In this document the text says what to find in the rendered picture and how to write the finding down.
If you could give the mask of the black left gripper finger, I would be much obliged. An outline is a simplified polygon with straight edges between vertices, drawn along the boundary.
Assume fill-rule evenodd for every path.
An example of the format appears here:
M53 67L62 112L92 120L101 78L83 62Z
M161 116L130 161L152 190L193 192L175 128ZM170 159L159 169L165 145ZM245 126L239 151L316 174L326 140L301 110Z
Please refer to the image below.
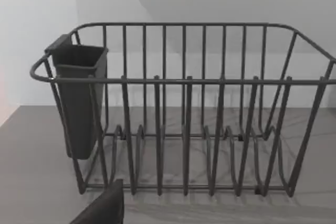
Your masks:
M117 179L69 224L123 224L123 180Z

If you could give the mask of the dark grey cutlery holder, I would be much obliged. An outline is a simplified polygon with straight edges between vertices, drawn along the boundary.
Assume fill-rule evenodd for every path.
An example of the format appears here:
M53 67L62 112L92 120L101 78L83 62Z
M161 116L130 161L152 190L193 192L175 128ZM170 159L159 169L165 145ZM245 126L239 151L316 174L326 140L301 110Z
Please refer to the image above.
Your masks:
M104 78L107 75L108 49L99 46L74 45L63 34L45 49L52 56L56 76L61 78ZM90 87L87 83L60 83L60 99L68 111L70 141L75 158L87 160L96 143Z

